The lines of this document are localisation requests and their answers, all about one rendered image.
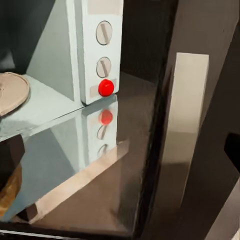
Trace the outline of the microwave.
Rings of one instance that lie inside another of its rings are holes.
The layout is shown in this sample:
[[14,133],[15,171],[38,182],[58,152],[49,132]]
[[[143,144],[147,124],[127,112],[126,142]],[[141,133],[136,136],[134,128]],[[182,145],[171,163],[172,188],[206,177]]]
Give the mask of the microwave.
[[26,152],[0,240],[167,240],[240,0],[0,0],[0,139]]

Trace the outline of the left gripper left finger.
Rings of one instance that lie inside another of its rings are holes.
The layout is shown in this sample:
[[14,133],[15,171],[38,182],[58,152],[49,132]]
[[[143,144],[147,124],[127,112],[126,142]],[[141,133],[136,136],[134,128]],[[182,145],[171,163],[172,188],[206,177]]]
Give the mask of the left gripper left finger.
[[22,133],[0,138],[0,193],[26,152]]

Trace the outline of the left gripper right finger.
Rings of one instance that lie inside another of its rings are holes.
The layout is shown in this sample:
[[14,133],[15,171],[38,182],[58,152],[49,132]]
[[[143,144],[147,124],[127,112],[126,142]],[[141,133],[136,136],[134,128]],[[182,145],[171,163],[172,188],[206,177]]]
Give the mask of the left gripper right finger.
[[224,151],[240,173],[240,135],[228,133]]

